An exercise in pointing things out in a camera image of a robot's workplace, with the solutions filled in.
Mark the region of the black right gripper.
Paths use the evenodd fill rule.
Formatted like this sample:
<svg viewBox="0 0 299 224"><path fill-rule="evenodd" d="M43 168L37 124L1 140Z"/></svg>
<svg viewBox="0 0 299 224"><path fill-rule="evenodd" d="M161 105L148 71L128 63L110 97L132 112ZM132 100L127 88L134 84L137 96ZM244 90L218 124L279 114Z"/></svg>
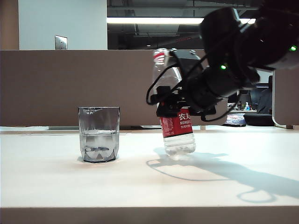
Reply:
<svg viewBox="0 0 299 224"><path fill-rule="evenodd" d="M183 93L172 93L161 100L157 94L157 117L177 117L181 109L188 109L191 116L212 109L218 102L241 88L241 79L227 65L203 68L195 50L172 48L169 66L175 68L183 80Z"/></svg>

